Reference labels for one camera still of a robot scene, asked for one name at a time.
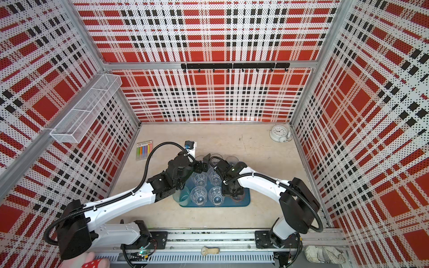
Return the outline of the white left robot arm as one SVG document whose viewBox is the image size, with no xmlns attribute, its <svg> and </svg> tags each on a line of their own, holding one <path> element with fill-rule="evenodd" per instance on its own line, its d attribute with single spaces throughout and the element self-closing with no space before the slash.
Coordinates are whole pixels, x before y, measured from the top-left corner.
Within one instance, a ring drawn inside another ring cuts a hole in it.
<svg viewBox="0 0 429 268">
<path fill-rule="evenodd" d="M 85 205 L 79 200 L 70 202 L 59 222 L 54 224 L 61 259 L 69 260 L 88 250 L 96 240 L 95 229 L 103 223 L 183 190 L 193 173 L 208 171 L 210 157 L 208 154 L 202 161 L 191 163 L 188 156 L 179 154 L 169 161 L 165 171 L 148 179 L 137 189 Z"/>
</svg>

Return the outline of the clear glass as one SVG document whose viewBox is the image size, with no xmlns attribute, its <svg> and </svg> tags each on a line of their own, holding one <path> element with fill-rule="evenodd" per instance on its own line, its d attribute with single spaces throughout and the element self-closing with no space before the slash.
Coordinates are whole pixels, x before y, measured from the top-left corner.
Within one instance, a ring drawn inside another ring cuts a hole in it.
<svg viewBox="0 0 429 268">
<path fill-rule="evenodd" d="M 234 202 L 242 202 L 244 199 L 244 195 L 233 195 L 231 198 Z"/>
<path fill-rule="evenodd" d="M 196 186 L 190 193 L 191 201 L 198 207 L 203 207 L 207 203 L 208 192 L 203 186 Z"/>
<path fill-rule="evenodd" d="M 215 206 L 219 207 L 224 203 L 224 196 L 222 195 L 222 188 L 220 186 L 215 186 L 210 189 L 208 192 L 209 201 Z"/>
<path fill-rule="evenodd" d="M 217 174 L 217 172 L 214 170 L 214 168 L 209 168 L 208 173 L 208 180 L 210 181 L 211 185 L 213 186 L 220 186 L 222 184 L 221 177 Z"/>
<path fill-rule="evenodd" d="M 193 173 L 191 179 L 195 187 L 201 186 L 205 188 L 208 182 L 208 174 L 206 172 Z"/>
</svg>

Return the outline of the mint green frosted cup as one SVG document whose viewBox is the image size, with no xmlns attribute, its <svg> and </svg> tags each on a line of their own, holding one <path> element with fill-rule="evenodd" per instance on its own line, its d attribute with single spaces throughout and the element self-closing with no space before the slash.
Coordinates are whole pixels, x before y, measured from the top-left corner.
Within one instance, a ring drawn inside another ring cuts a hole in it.
<svg viewBox="0 0 429 268">
<path fill-rule="evenodd" d="M 181 206 L 187 207 L 191 202 L 190 190 L 185 186 L 182 190 L 177 190 L 173 194 L 173 199 Z"/>
</svg>

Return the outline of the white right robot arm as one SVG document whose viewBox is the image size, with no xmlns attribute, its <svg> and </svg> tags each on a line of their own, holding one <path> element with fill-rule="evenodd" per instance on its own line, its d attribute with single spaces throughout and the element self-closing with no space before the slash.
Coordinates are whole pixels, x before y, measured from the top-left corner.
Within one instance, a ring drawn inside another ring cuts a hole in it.
<svg viewBox="0 0 429 268">
<path fill-rule="evenodd" d="M 243 162 L 234 165 L 220 159 L 211 165 L 220 176 L 222 195 L 238 197 L 249 188 L 276 201 L 283 216 L 275 221 L 268 237 L 270 243 L 282 248 L 292 235 L 322 232 L 322 220 L 318 215 L 320 204 L 307 185 L 298 178 L 280 180 L 258 173 Z"/>
</svg>

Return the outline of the teal plastic tray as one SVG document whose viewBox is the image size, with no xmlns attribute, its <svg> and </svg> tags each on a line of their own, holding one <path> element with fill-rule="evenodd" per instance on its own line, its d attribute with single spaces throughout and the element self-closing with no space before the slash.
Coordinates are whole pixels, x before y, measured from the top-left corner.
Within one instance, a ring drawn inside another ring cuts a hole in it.
<svg viewBox="0 0 429 268">
<path fill-rule="evenodd" d="M 209 168 L 207 172 L 193 173 L 182 190 L 173 194 L 173 199 L 181 207 L 245 207 L 250 204 L 250 191 L 242 195 L 222 195 L 220 176 Z"/>
</svg>

